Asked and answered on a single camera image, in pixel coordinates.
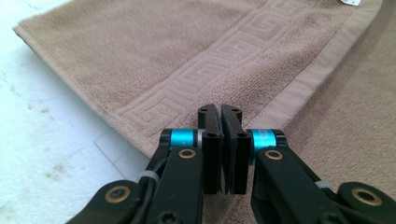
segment metal bolt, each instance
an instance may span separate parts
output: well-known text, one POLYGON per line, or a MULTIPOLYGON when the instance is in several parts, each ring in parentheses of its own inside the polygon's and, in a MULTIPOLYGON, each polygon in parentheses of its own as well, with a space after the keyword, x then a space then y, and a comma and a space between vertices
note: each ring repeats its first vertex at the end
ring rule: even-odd
POLYGON ((339 217, 335 213, 325 213, 320 217, 320 224, 347 224, 343 217, 339 217))
POLYGON ((158 216, 157 224, 181 224, 174 212, 163 212, 158 216))

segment cable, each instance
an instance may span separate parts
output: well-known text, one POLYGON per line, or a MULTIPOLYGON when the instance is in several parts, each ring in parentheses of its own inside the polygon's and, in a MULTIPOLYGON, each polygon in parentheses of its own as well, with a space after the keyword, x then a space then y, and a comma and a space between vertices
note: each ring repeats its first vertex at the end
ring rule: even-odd
MULTIPOLYGON (((158 161, 152 169, 152 172, 155 172, 157 175, 159 175, 159 173, 163 171, 163 168, 166 165, 167 161, 167 158, 158 161)), ((156 187, 158 187, 158 185, 156 184, 156 180, 148 176, 143 176, 139 181, 139 184, 145 186, 145 192, 142 205, 134 213, 134 218, 132 219, 131 224, 141 224, 145 222, 149 206, 151 204, 152 198, 154 197, 155 189, 156 187)))

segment black plastic part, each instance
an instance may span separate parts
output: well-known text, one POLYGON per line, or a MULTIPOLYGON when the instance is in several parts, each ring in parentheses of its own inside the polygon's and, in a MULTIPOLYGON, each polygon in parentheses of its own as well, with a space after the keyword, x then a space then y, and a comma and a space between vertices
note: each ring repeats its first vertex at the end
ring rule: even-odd
POLYGON ((221 148, 222 130, 219 112, 215 105, 205 105, 198 109, 198 129, 202 133, 204 153, 204 193, 216 194, 221 191, 221 148))
MULTIPOLYGON (((123 190, 114 191, 114 197, 122 196, 123 190)), ((132 181, 119 180, 104 185, 99 189, 85 208, 67 224, 121 224, 130 220, 136 207, 140 202, 140 188, 132 181), (130 193, 127 198, 119 203, 110 203, 106 200, 106 194, 109 190, 124 186, 129 189, 130 193)))
POLYGON ((160 142, 155 150, 154 155, 146 167, 146 170, 152 170, 158 161, 167 158, 169 153, 169 147, 171 144, 172 129, 164 129, 160 135, 160 142))
POLYGON ((354 223, 396 223, 396 202, 387 194, 359 182, 344 183, 338 189, 344 204, 343 209, 354 223))
POLYGON ((251 207, 258 223, 348 223, 293 156, 277 147, 258 153, 251 207), (282 158, 270 159, 265 155, 269 150, 281 153, 282 158))
POLYGON ((196 147, 174 147, 148 211, 147 223, 201 223, 204 155, 196 147), (183 149, 195 155, 184 159, 183 149))
POLYGON ((224 133, 222 167, 225 193, 245 194, 248 183, 251 133, 242 129, 242 110, 231 105, 221 106, 224 133))

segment white label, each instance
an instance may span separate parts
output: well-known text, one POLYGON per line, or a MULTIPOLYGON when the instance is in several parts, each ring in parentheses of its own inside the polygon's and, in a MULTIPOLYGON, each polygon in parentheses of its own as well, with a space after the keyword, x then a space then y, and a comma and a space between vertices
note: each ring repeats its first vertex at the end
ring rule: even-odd
POLYGON ((358 6, 361 3, 361 0, 341 0, 341 2, 347 5, 358 6))

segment towel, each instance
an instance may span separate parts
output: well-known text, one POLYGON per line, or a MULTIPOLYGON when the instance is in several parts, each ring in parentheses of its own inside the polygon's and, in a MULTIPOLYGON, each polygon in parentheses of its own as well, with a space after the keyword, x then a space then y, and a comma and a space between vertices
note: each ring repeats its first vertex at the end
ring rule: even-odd
MULTIPOLYGON (((245 128, 285 128, 381 3, 79 0, 14 30, 150 157, 162 129, 196 127, 196 110, 206 104, 240 107, 245 128)), ((227 217, 236 202, 205 196, 205 221, 236 221, 227 217)))

